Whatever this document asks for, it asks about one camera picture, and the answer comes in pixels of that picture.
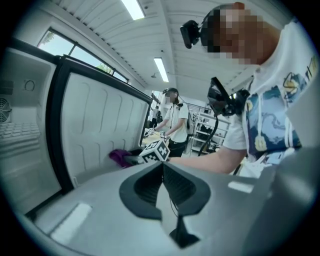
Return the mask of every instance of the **purple cloth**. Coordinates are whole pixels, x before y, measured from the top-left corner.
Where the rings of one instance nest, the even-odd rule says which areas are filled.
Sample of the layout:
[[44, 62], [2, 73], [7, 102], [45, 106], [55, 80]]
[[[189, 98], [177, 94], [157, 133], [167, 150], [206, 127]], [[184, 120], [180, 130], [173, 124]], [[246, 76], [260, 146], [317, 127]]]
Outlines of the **purple cloth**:
[[116, 149], [116, 150], [113, 150], [109, 153], [109, 157], [113, 161], [115, 161], [118, 165], [120, 165], [121, 167], [123, 167], [123, 168], [131, 167], [132, 165], [127, 163], [124, 160], [125, 156], [132, 156], [132, 154], [126, 150], [123, 150], [123, 149]]

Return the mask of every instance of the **white shirt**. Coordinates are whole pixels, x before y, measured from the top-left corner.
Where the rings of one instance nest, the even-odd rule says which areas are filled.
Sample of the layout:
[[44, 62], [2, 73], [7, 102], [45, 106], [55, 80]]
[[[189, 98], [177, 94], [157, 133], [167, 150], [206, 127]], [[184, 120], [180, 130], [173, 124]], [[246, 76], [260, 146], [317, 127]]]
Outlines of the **white shirt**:
[[152, 116], [152, 118], [157, 118], [158, 112], [159, 112], [159, 109], [155, 108], [155, 109], [153, 110], [153, 116]]
[[233, 116], [223, 146], [246, 149], [250, 162], [266, 165], [280, 163], [299, 148], [286, 110], [308, 86], [318, 58], [304, 28], [294, 22], [286, 25], [272, 56], [254, 72], [242, 116]]
[[183, 106], [178, 107], [173, 105], [165, 114], [165, 120], [168, 120], [170, 129], [173, 128], [179, 121], [179, 119], [185, 119], [184, 124], [175, 132], [170, 135], [170, 139], [174, 142], [181, 143], [187, 139], [187, 121], [189, 117], [189, 110], [186, 103]]

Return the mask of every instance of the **fluorescent light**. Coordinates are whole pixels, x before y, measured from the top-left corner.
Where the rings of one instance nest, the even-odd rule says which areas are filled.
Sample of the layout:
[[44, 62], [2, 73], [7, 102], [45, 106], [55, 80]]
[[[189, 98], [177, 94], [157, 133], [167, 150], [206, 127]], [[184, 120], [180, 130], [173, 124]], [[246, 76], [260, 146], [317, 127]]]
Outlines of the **fluorescent light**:
[[144, 12], [141, 10], [141, 7], [137, 0], [121, 0], [128, 12], [130, 13], [132, 19], [139, 20], [145, 17]]
[[164, 63], [162, 61], [162, 58], [154, 58], [154, 62], [156, 66], [158, 67], [158, 70], [160, 72], [160, 75], [162, 76], [162, 79], [164, 82], [169, 82], [168, 77], [167, 77], [167, 72], [164, 66]]

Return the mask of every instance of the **man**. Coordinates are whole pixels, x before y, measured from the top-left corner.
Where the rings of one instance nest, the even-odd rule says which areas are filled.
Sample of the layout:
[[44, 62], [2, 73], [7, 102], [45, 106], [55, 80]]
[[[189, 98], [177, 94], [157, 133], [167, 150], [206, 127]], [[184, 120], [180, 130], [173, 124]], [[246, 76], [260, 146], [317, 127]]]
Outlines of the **man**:
[[158, 125], [157, 118], [158, 118], [158, 113], [159, 113], [159, 106], [156, 106], [155, 109], [152, 109], [152, 110], [153, 110], [153, 115], [152, 115], [152, 121], [150, 124], [150, 128], [156, 128]]
[[168, 122], [170, 130], [165, 133], [169, 139], [169, 157], [181, 157], [186, 147], [187, 141], [187, 121], [189, 117], [188, 106], [185, 103], [179, 103], [179, 92], [175, 88], [168, 88], [164, 90], [166, 98], [170, 98], [172, 107], [167, 111], [164, 120], [154, 129], [159, 131]]
[[217, 153], [170, 162], [229, 174], [248, 154], [250, 162], [259, 164], [252, 170], [260, 175], [264, 166], [278, 164], [301, 147], [286, 109], [317, 71], [317, 51], [299, 23], [292, 21], [280, 31], [239, 2], [213, 9], [203, 22], [200, 39], [209, 53], [226, 53], [259, 67], [247, 88], [250, 96], [242, 114], [233, 116], [223, 147]]

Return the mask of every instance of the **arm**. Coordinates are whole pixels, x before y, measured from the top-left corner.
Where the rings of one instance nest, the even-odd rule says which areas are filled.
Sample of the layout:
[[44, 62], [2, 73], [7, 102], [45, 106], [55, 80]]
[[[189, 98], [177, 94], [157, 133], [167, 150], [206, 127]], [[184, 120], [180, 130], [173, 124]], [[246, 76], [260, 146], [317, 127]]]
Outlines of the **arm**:
[[222, 147], [218, 152], [199, 157], [173, 157], [170, 163], [197, 168], [204, 171], [229, 174], [241, 163], [247, 154], [246, 149], [229, 149]]
[[173, 134], [176, 130], [178, 130], [181, 126], [184, 125], [185, 119], [179, 118], [178, 123], [172, 127], [170, 130], [168, 130], [165, 135], [169, 136], [170, 134]]
[[159, 131], [162, 127], [164, 127], [168, 123], [168, 119], [164, 119], [161, 123], [157, 125], [156, 128], [154, 128], [155, 131]]

